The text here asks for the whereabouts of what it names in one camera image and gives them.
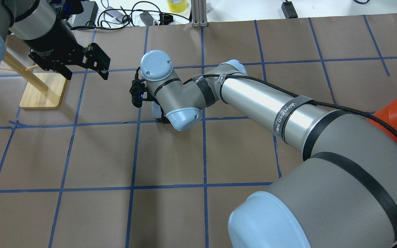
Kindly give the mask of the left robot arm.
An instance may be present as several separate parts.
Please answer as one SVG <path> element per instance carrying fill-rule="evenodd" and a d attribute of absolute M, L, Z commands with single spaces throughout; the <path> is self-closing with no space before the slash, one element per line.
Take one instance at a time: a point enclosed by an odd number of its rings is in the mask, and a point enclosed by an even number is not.
<path fill-rule="evenodd" d="M 111 59 L 96 43 L 83 47 L 47 0 L 0 0 L 0 63 L 9 33 L 30 48 L 29 58 L 43 71 L 70 80 L 69 66 L 79 66 L 109 77 Z"/>

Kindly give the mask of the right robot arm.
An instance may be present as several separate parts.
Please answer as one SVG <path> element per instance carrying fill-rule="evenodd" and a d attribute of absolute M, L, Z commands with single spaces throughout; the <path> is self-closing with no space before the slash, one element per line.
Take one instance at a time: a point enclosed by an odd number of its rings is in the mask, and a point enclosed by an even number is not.
<path fill-rule="evenodd" d="M 301 152 L 303 162 L 237 207 L 235 248 L 397 248 L 397 129 L 247 75 L 237 60 L 183 83 L 170 56 L 143 55 L 144 89 L 175 130 L 222 101 Z"/>

